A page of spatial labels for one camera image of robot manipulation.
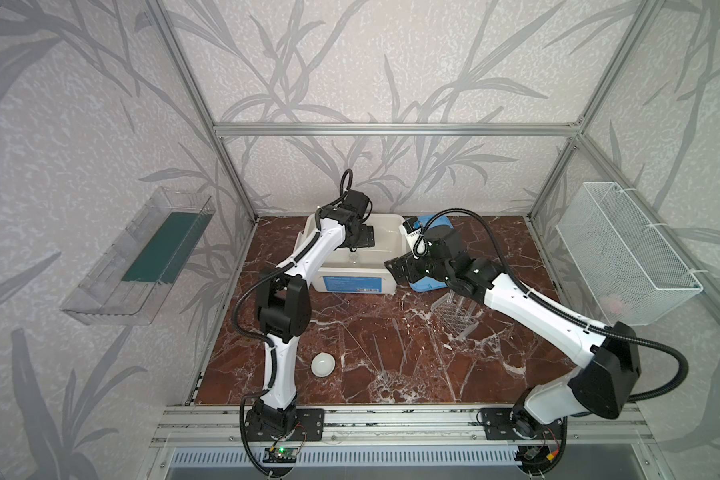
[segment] small white dish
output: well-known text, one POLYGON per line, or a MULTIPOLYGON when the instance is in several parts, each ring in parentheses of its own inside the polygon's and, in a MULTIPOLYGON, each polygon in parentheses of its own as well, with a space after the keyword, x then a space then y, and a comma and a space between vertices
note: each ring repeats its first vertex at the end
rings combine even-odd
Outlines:
POLYGON ((314 373, 315 376, 324 377, 331 375, 334 367, 336 367, 336 360, 334 360, 330 353, 320 352, 312 359, 312 373, 314 373))

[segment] wall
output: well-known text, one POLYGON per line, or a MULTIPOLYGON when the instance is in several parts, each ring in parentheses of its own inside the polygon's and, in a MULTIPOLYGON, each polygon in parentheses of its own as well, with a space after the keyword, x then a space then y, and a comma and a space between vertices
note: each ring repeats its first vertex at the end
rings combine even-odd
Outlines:
MULTIPOLYGON (((638 3, 165 1, 217 123, 573 122, 638 3)), ((227 139, 263 214, 313 212, 347 165, 377 211, 524 213, 562 143, 227 139)))
MULTIPOLYGON (((720 283, 720 1, 665 2, 587 134, 720 283)), ((577 165, 574 158, 570 175, 577 165)), ((595 178, 569 177, 566 188, 575 192, 595 178)), ((548 231, 558 219, 545 213, 536 223, 548 231)), ((569 257, 554 242, 552 263, 565 272, 569 257)), ((580 307, 596 309, 577 277, 574 268, 577 286, 569 288, 583 292, 580 307)), ((639 333, 674 346, 691 365, 679 389, 640 404, 672 473, 720 480, 719 324, 696 298, 639 333)), ((671 377, 668 356, 641 355, 646 368, 636 390, 671 377)))
POLYGON ((249 231, 140 2, 0 2, 0 475, 133 477, 249 231), (152 325, 60 312, 158 186, 217 212, 152 325))

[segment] white plastic bin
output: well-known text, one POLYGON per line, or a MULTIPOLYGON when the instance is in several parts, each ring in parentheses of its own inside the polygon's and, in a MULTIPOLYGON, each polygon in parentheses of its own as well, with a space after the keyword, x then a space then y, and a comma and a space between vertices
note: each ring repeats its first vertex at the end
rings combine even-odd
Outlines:
MULTIPOLYGON (((317 271, 312 286, 317 292, 393 294, 397 283, 384 262, 410 251, 405 237, 400 234, 402 223, 400 215, 371 214, 365 224, 373 226, 376 244, 358 248, 355 252, 337 248, 317 271)), ((304 231, 299 232, 296 246, 300 246, 314 229, 313 214, 307 218, 304 231)))

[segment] marble surface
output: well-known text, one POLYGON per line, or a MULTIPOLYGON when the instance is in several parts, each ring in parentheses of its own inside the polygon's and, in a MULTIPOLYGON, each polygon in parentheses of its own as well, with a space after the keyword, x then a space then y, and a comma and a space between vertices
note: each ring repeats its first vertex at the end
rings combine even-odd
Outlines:
MULTIPOLYGON (((520 216, 487 218, 525 283, 557 298, 528 228, 520 216)), ((291 252, 304 217, 264 217, 259 223, 235 298, 291 252)), ((488 236, 469 217, 451 218, 472 256, 496 260, 488 236)), ((508 316, 483 307, 477 328, 454 340, 430 305, 448 291, 394 295, 310 291, 312 324, 301 336, 296 387, 301 404, 514 402, 529 386, 568 372, 573 364, 557 348, 508 316), (336 358, 336 369, 317 378, 309 369, 320 352, 336 358)), ((249 298, 241 324, 253 326, 249 298)), ((225 319, 196 403, 237 404, 244 392, 261 389, 264 348, 240 337, 225 319)))

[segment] blue label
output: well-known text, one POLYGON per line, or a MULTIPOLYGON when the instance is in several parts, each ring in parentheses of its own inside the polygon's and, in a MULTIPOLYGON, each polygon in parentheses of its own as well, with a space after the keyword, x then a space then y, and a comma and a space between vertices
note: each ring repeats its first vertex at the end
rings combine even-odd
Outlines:
POLYGON ((324 276, 326 290, 334 293, 381 293, 382 279, 378 276, 324 276))

